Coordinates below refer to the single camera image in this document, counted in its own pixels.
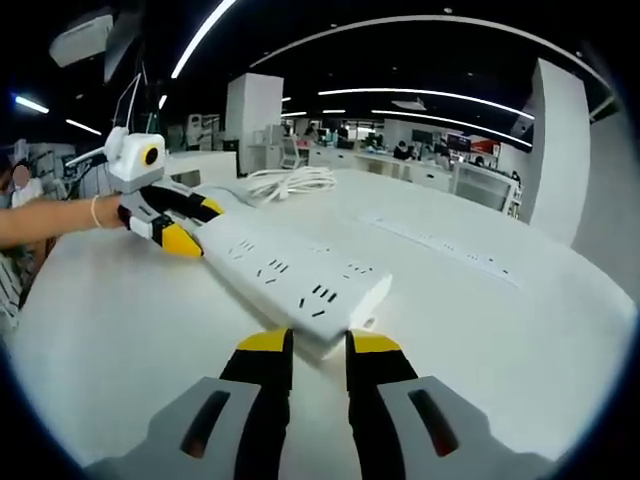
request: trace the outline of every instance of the table surface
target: table surface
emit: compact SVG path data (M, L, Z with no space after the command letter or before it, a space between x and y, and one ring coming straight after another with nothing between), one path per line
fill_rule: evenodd
M510 448L562 455L616 381L635 307L603 272L542 233L453 195L355 170L338 187L269 204L265 215L389 269L376 329L416 372L483 410ZM358 220L376 214L508 265L522 287ZM262 330L201 260L170 257L126 231L60 240L8 339L46 426L82 465L123 455L151 417ZM359 478L344 358L294 359L281 478Z

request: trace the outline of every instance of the black ceiling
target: black ceiling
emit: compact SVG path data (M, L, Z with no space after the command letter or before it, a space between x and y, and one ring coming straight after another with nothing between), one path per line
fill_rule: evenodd
M375 118L371 109L400 110L392 100L416 95L345 94L318 96L321 90L395 87L441 90L521 109L529 98L536 59L547 58L585 81L591 109L609 92L589 73L546 47L498 30L451 22L400 22L335 33L286 51L254 69L250 65L287 44L322 31L364 20L442 14L491 20L545 38L569 52L585 52L589 23L575 11L550 2L487 6L479 2L395 0L238 0L205 37L178 80L170 80L182 51L218 0L148 1L82 0L47 2L36 11L28 2L13 4L11 18L28 15L28 32L11 43L9 93L23 93L51 109L49 115L16 111L5 96L0 132L2 143L20 137L32 140L99 141L90 133L64 123L72 118L107 132L123 84L133 75L136 45L110 85L103 84L104 57L61 69L48 48L64 27L79 15L108 5L117 13L125 7L143 8L142 55L155 98L167 93L165 123L189 113L223 113L230 80L247 72L284 77L288 111L319 114L342 108L353 118ZM424 112L509 133L515 115L473 102L422 96Z

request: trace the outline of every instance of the power strip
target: power strip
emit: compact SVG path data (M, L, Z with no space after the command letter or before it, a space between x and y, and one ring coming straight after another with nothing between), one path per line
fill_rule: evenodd
M370 329L391 274L276 227L240 206L198 228L205 259L277 325L325 357L350 328Z
M378 215L363 215L359 217L359 220L374 227L381 228L382 230L400 235L425 247L437 250L473 268L498 277L514 287L521 288L521 283L516 280L512 272L508 268L498 265L498 262L493 257L467 252L449 240L443 240L429 233L412 231L405 225L389 222Z

